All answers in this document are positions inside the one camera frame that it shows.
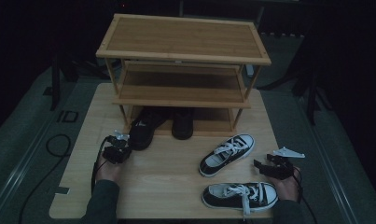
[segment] hand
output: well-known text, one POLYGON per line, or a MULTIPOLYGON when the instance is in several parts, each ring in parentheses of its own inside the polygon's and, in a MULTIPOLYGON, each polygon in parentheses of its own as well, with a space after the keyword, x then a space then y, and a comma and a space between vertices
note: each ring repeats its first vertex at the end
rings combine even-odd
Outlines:
POLYGON ((107 161, 101 154, 100 159, 98 160, 98 167, 101 166, 101 168, 97 171, 95 179, 97 181, 102 179, 110 180, 119 185, 122 170, 121 167, 123 164, 124 162, 113 164, 110 161, 107 161))
MULTIPOLYGON (((299 180, 299 171, 295 169, 294 176, 299 180)), ((293 176, 288 177, 284 180, 279 180, 273 177, 269 177, 269 180, 275 186, 277 190, 279 200, 290 200, 297 202, 299 198, 299 184, 296 182, 293 176)))

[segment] wooden shoe rack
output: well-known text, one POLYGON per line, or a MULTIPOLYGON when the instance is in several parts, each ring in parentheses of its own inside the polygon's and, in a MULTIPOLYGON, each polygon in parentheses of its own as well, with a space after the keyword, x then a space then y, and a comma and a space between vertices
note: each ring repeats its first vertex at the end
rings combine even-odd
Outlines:
MULTIPOLYGON (((96 55, 105 59, 125 124, 146 105, 196 107, 194 135, 204 136, 235 134, 260 67, 271 64, 252 22, 124 14, 115 14, 96 55), (118 76, 112 59, 122 61, 118 76), (248 88, 245 64, 256 66, 248 88)), ((155 134, 171 127, 167 120, 155 134)))

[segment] shoe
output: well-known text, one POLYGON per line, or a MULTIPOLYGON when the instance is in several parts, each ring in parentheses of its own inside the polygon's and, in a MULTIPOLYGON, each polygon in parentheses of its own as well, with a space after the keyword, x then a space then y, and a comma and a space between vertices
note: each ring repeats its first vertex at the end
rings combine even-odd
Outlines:
POLYGON ((200 162, 199 171, 205 177, 212 177, 232 161, 236 161, 251 153, 255 139, 249 134, 237 134, 217 147, 200 162))
POLYGON ((144 150, 152 142, 155 130, 170 117, 170 107, 145 106, 132 122, 129 132, 129 147, 144 150))
POLYGON ((243 210, 244 215, 269 209, 278 201, 274 186, 263 182, 216 184, 202 193, 202 202, 211 208, 243 210))
POLYGON ((174 109, 173 137, 179 140, 189 139, 193 135, 194 108, 176 107, 174 109))

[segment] sleeve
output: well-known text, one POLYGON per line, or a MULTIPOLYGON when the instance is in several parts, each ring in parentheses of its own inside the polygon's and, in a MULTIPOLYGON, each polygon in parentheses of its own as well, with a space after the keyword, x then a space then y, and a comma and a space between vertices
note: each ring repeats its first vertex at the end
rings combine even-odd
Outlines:
POLYGON ((304 216, 299 203, 283 200, 273 207, 273 224, 303 224, 304 216))
POLYGON ((119 187, 110 180, 99 180, 89 200, 86 214, 80 219, 81 224, 116 224, 118 219, 116 209, 118 205, 119 187))

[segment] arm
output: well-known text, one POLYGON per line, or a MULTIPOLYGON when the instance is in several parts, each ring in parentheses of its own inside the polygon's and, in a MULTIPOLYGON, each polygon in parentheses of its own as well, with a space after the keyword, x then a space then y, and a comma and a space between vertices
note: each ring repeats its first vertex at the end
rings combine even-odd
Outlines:
MULTIPOLYGON (((299 177, 299 172, 295 170, 295 176, 299 177)), ((301 211, 299 198, 299 184, 293 176, 279 180, 268 177, 277 190, 279 201, 273 207, 273 224, 300 224, 305 223, 301 211)))
POLYGON ((116 209, 118 205, 119 181, 122 164, 112 164, 102 156, 99 159, 97 180, 94 191, 89 200, 85 216, 80 223, 118 223, 116 209))
POLYGON ((87 206, 85 216, 80 223, 116 224, 116 208, 118 205, 118 185, 110 180, 97 181, 94 192, 87 206))

